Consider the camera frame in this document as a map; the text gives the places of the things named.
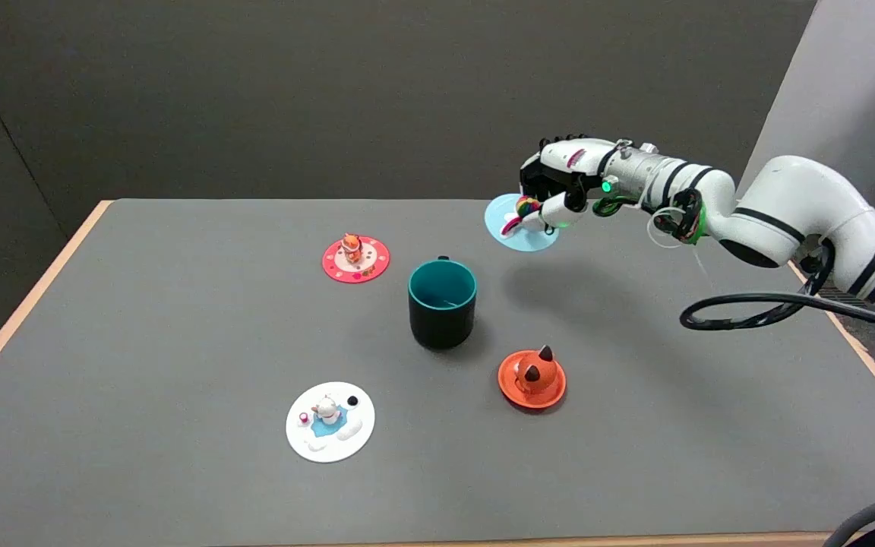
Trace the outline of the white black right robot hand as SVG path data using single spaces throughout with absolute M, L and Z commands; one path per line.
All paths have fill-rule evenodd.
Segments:
M 617 143 L 587 136 L 542 139 L 539 151 L 520 167 L 520 201 L 501 232 L 553 233 L 579 222 L 588 194 L 601 189 Z

